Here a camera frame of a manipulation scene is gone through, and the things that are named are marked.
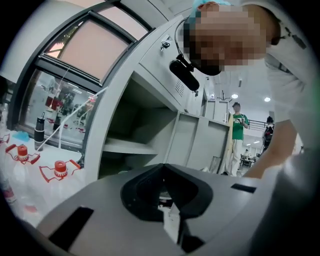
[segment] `white shirt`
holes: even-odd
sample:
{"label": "white shirt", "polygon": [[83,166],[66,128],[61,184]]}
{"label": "white shirt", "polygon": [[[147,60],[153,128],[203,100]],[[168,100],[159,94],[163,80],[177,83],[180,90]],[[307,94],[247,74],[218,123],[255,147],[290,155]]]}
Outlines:
{"label": "white shirt", "polygon": [[[304,146],[318,148],[320,104],[317,103],[319,99],[316,97],[316,90],[320,85],[316,85],[316,78],[319,66],[307,39],[276,1],[241,0],[241,5],[264,7],[280,20],[280,36],[285,38],[280,39],[277,45],[267,48],[265,57],[275,121],[291,120]],[[301,39],[306,47],[297,43],[293,35]]]}

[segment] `person in green shirt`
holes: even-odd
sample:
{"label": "person in green shirt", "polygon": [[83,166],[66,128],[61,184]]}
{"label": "person in green shirt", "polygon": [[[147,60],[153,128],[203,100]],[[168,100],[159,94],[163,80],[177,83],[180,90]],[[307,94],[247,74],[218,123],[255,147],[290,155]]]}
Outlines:
{"label": "person in green shirt", "polygon": [[244,128],[249,127],[249,121],[245,114],[240,113],[240,103],[233,104],[233,128],[232,128],[232,152],[226,156],[225,175],[237,176],[239,163],[241,160],[242,145],[244,142]]}

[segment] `green shirt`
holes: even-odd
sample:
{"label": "green shirt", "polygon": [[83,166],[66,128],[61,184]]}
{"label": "green shirt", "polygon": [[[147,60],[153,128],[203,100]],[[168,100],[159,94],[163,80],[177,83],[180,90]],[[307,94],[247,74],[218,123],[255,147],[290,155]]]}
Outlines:
{"label": "green shirt", "polygon": [[232,129],[232,139],[233,140],[244,140],[244,126],[239,120],[243,121],[249,125],[248,118],[245,114],[233,114],[233,129]]}

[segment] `red bottle cap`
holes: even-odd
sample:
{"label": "red bottle cap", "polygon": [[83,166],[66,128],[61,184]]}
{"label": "red bottle cap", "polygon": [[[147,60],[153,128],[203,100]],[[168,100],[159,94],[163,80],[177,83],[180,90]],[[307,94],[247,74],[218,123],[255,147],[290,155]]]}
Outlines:
{"label": "red bottle cap", "polygon": [[18,156],[25,157],[28,155],[28,148],[25,145],[18,146]]}
{"label": "red bottle cap", "polygon": [[67,170],[66,163],[64,161],[56,161],[54,163],[54,169],[59,173],[64,173]]}

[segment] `window pane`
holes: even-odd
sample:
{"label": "window pane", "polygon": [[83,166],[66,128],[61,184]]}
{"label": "window pane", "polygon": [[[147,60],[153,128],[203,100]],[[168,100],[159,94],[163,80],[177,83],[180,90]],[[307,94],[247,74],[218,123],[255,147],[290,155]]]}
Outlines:
{"label": "window pane", "polygon": [[58,1],[66,1],[77,6],[81,6],[83,8],[89,8],[91,6],[103,3],[104,0],[58,0]]}
{"label": "window pane", "polygon": [[99,14],[116,23],[137,40],[148,33],[148,30],[141,26],[139,22],[118,7],[102,10]]}
{"label": "window pane", "polygon": [[102,79],[127,47],[119,37],[88,20],[69,28],[45,52]]}
{"label": "window pane", "polygon": [[[36,70],[28,85],[29,97],[23,104],[22,125],[34,129],[37,118],[44,112],[45,135],[54,131],[54,123],[60,122],[70,115],[76,108],[93,96],[92,93],[70,82],[61,80],[46,72]],[[66,142],[82,145],[86,132],[86,125],[96,100],[89,101],[65,124],[61,139]]]}

